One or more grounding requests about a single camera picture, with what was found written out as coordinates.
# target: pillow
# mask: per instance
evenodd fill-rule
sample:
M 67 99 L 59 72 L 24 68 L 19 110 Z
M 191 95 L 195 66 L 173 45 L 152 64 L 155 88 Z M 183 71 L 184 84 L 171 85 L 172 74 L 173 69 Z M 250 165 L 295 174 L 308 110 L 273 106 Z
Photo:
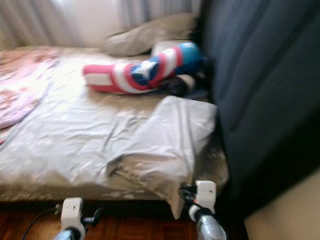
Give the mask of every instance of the pillow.
M 163 52 L 164 50 L 171 49 L 179 44 L 184 43 L 192 43 L 192 41 L 189 40 L 171 40 L 171 41 L 160 41 L 157 42 L 152 46 L 151 50 L 151 56 L 158 55 L 159 53 Z
M 143 94 L 160 86 L 174 75 L 199 72 L 203 56 L 194 43 L 181 43 L 139 64 L 117 62 L 108 65 L 86 65 L 83 76 L 89 87 L 99 92 Z
M 166 16 L 132 30 L 106 36 L 101 51 L 119 57 L 139 55 L 150 50 L 158 42 L 188 40 L 195 25 L 191 13 Z

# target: beige pillow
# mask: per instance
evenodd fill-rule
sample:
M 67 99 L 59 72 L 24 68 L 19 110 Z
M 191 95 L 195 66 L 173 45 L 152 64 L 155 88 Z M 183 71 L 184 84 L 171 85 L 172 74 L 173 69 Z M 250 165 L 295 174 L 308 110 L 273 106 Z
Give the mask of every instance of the beige pillow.
M 163 52 L 164 50 L 171 49 L 178 44 L 184 43 L 192 43 L 190 40 L 171 40 L 171 41 L 160 41 L 157 42 L 155 45 L 152 46 L 151 56 L 158 55 L 159 53 Z
M 191 13 L 180 13 L 142 24 L 132 30 L 107 35 L 101 51 L 113 56 L 135 56 L 158 42 L 188 40 L 196 26 Z

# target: wrinkled sheet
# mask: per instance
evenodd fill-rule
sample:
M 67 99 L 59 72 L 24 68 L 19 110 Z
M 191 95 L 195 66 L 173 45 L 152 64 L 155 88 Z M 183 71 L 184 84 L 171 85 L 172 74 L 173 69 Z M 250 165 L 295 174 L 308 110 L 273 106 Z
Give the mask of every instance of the wrinkled sheet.
M 107 162 L 129 181 L 154 192 L 180 217 L 179 188 L 191 184 L 195 162 L 208 144 L 215 126 L 216 106 L 207 102 L 167 96 L 151 117 Z
M 90 90 L 84 65 L 140 62 L 96 48 L 62 48 L 52 84 L 39 104 L 0 145 L 0 201 L 159 200 L 114 174 L 106 162 L 152 114 L 165 95 L 119 96 Z

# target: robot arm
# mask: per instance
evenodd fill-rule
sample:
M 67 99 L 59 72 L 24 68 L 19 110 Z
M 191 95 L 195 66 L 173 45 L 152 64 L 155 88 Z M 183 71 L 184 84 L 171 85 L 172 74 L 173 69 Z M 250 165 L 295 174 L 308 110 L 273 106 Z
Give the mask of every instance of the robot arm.
M 93 217 L 82 218 L 83 200 L 80 197 L 67 198 L 63 202 L 61 212 L 61 231 L 53 240 L 84 240 L 87 225 L 96 226 L 99 221 L 100 207 Z
M 214 218 L 217 186 L 213 181 L 196 181 L 182 187 L 181 197 L 189 207 L 190 218 L 197 223 L 198 240 L 227 240 L 224 229 Z

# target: folded sheet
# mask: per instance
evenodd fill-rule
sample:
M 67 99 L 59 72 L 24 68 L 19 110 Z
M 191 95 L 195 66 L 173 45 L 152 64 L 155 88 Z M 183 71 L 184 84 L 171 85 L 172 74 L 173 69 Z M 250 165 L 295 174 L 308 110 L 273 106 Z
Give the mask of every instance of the folded sheet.
M 154 192 L 177 219 L 183 208 L 182 184 L 191 183 L 197 156 L 215 127 L 215 105 L 168 96 L 107 163 L 116 172 Z

